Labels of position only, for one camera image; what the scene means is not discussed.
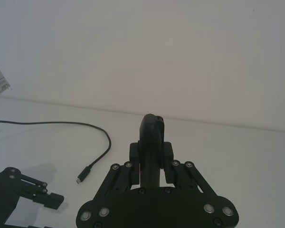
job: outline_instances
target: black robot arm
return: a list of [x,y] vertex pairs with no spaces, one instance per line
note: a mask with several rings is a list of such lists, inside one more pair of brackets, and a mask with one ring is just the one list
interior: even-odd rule
[[[218,196],[194,164],[174,160],[160,116],[146,115],[130,160],[113,164],[93,200],[79,210],[78,228],[234,228],[238,213]],[[174,188],[159,187],[160,169]],[[140,188],[131,190],[140,183]]]
[[20,197],[43,204],[47,208],[58,209],[64,197],[55,193],[48,194],[47,185],[45,182],[23,175],[20,170],[13,167],[8,167],[1,172],[0,228],[21,228],[5,224],[16,208]]

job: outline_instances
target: silver screw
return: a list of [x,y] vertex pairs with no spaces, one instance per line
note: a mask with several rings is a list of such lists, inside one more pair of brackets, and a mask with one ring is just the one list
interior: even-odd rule
[[229,207],[223,207],[223,213],[227,216],[233,216],[233,210],[231,210]]
[[186,163],[186,166],[191,168],[193,166],[193,164],[191,162]]
[[80,216],[81,221],[87,221],[89,218],[91,218],[91,212],[90,211],[85,211]]
[[99,210],[99,216],[100,217],[105,217],[105,216],[107,216],[108,214],[109,214],[109,208],[101,208],[100,210]]
[[114,165],[114,166],[112,166],[112,169],[113,170],[117,170],[119,168],[119,166],[118,165]]
[[125,166],[129,168],[129,167],[131,167],[131,166],[132,166],[132,163],[127,162],[127,163],[125,164]]
[[214,212],[214,207],[211,204],[204,205],[205,212],[212,214]]
[[180,163],[179,163],[177,160],[174,160],[174,161],[172,162],[172,164],[173,164],[174,166],[178,166]]

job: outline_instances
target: bolt head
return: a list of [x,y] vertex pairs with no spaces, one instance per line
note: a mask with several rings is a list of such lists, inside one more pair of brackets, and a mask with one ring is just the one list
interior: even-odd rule
[[177,161],[177,160],[174,160],[173,162],[172,162],[172,165],[174,165],[174,166],[178,166],[180,163]]
[[110,210],[109,210],[109,208],[101,208],[100,210],[99,210],[99,216],[100,217],[105,217],[105,216],[107,216],[108,214],[110,213]]
[[91,217],[91,212],[90,211],[85,211],[81,214],[80,220],[81,221],[87,221]]
[[101,228],[101,223],[100,222],[96,222],[95,224],[94,224],[94,228]]
[[146,193],[146,189],[139,189],[139,194],[145,194]]
[[112,169],[113,169],[113,170],[117,170],[118,168],[119,168],[118,165],[113,165],[113,166],[112,166]]
[[213,223],[218,227],[221,227],[223,225],[222,221],[219,218],[213,219]]
[[214,212],[214,207],[211,204],[204,205],[205,212],[212,214]]
[[171,193],[171,188],[165,188],[165,193],[170,194]]
[[231,210],[229,207],[223,207],[223,213],[227,216],[233,216],[233,210]]
[[193,164],[192,164],[191,162],[188,162],[188,163],[186,163],[186,166],[187,166],[188,168],[191,168],[191,167],[193,166]]

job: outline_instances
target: white surface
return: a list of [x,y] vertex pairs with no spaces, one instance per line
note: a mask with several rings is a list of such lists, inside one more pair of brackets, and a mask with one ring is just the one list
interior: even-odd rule
[[285,0],[0,0],[5,96],[285,130]]
[[[111,151],[77,185],[79,172],[107,147],[103,134],[73,125],[0,124],[0,172],[17,167],[65,196],[58,211],[21,200],[8,222],[73,228],[79,208],[94,197],[110,165],[128,160],[142,116],[0,98],[0,119],[82,121],[109,132]],[[176,159],[193,161],[215,192],[235,204],[239,228],[285,228],[285,133],[165,119],[165,141]]]

